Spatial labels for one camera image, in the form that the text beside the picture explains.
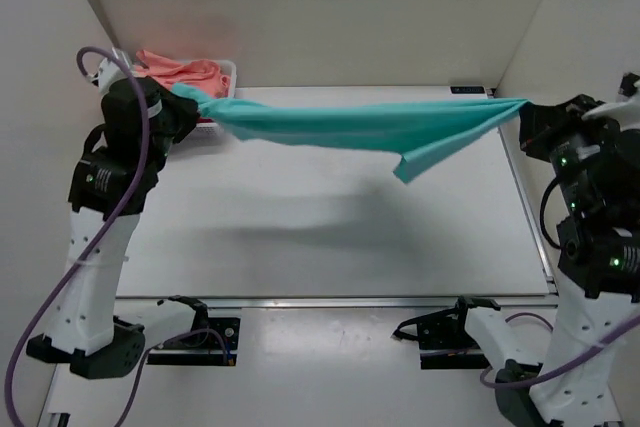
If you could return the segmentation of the teal t shirt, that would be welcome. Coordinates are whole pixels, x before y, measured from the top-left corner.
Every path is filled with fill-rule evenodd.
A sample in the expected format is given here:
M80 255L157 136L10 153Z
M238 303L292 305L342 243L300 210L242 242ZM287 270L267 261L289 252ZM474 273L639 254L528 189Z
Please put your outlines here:
M462 99L355 107L271 107L233 99L217 123L242 141L395 153L394 175L408 184L422 173L513 119L525 99Z

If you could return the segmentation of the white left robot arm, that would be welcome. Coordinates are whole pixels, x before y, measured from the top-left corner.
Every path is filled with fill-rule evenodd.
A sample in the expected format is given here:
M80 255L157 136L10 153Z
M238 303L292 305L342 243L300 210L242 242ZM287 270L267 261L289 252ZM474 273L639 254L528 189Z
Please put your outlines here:
M99 90L103 121L87 135L68 202L68 265L46 306L45 331L26 343L29 357L66 364L89 380L128 375L153 344L175 335L188 345L208 336L209 320L194 299L172 297L154 318L115 315L126 251L146 197L171 147L196 127L194 101L172 94L150 77L137 77L128 57L97 49L97 71L86 80Z

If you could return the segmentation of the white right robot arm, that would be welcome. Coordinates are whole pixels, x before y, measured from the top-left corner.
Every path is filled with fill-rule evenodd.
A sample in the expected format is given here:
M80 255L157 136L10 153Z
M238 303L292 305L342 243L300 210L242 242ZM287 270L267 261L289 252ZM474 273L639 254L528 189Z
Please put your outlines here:
M568 210L558 224L555 323L543 359L518 340L500 309L462 301L448 323L460 347L478 345L502 416L515 426L602 426L621 337L639 323L639 133L618 103L580 95L525 105L519 141L554 170Z

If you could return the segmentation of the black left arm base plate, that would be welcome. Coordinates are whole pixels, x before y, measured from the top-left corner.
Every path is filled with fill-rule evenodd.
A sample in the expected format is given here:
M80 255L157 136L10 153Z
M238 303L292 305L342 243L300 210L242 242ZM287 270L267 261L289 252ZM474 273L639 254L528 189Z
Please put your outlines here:
M234 367L237 364L240 317L210 317L208 327L213 333L201 333L182 340L165 342L151 351L149 365L189 367Z

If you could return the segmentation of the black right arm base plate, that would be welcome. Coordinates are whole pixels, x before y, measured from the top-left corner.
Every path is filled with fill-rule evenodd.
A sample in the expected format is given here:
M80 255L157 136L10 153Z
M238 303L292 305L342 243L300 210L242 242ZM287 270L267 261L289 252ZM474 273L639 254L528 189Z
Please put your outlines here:
M401 322L392 337L418 343L422 370L484 369L489 362L465 330L468 314L476 308L501 310L495 300L460 296L453 307Z

